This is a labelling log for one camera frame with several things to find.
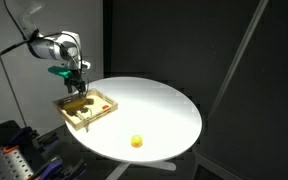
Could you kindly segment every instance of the small yellow object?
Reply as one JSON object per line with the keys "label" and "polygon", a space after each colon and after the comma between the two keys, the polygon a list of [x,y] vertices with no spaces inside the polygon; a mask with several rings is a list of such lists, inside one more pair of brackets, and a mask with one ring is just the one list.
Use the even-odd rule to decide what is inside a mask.
{"label": "small yellow object", "polygon": [[133,147],[141,147],[143,144],[142,137],[140,135],[135,135],[132,137],[131,144]]}
{"label": "small yellow object", "polygon": [[69,110],[69,109],[73,109],[73,108],[76,108],[79,106],[83,106],[86,103],[86,100],[87,100],[86,98],[81,98],[81,99],[75,100],[73,102],[69,102],[69,103],[63,105],[63,109]]}

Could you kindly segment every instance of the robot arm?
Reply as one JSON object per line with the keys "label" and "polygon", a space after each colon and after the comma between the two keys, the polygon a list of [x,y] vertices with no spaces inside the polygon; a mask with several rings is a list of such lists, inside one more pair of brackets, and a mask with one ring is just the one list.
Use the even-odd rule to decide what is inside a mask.
{"label": "robot arm", "polygon": [[43,35],[31,21],[31,15],[44,6],[45,0],[4,0],[5,7],[21,32],[24,40],[29,40],[28,47],[33,56],[40,59],[65,61],[65,67],[71,71],[64,84],[68,92],[74,86],[80,94],[85,92],[82,80],[82,68],[89,69],[91,64],[82,60],[79,35],[63,31],[52,35]]}

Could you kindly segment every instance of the wooden box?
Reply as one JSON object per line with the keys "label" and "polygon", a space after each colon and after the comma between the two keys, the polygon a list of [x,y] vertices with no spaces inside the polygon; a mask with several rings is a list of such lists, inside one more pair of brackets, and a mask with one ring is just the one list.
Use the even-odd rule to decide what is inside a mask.
{"label": "wooden box", "polygon": [[110,114],[118,108],[118,104],[115,101],[97,89],[90,89],[84,98],[80,98],[78,94],[75,94],[54,101],[54,104],[61,116],[75,130],[87,127],[89,123]]}

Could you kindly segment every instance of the table leg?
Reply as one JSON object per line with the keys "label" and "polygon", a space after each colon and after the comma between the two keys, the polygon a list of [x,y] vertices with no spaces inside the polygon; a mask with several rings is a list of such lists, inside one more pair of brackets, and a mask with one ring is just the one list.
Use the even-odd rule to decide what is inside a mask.
{"label": "table leg", "polygon": [[117,168],[106,178],[106,180],[117,180],[129,165],[130,163],[120,163]]}
{"label": "table leg", "polygon": [[155,162],[155,163],[135,164],[135,165],[152,167],[152,168],[157,168],[157,169],[164,169],[164,170],[169,170],[169,171],[175,171],[176,170],[176,165],[174,163],[164,162],[164,161]]}

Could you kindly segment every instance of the yellow ball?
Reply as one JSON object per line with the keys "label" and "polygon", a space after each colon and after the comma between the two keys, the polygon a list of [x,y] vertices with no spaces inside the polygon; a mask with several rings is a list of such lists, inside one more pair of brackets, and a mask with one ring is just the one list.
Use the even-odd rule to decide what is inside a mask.
{"label": "yellow ball", "polygon": [[131,144],[133,147],[141,147],[143,144],[142,137],[140,135],[135,135],[132,137]]}

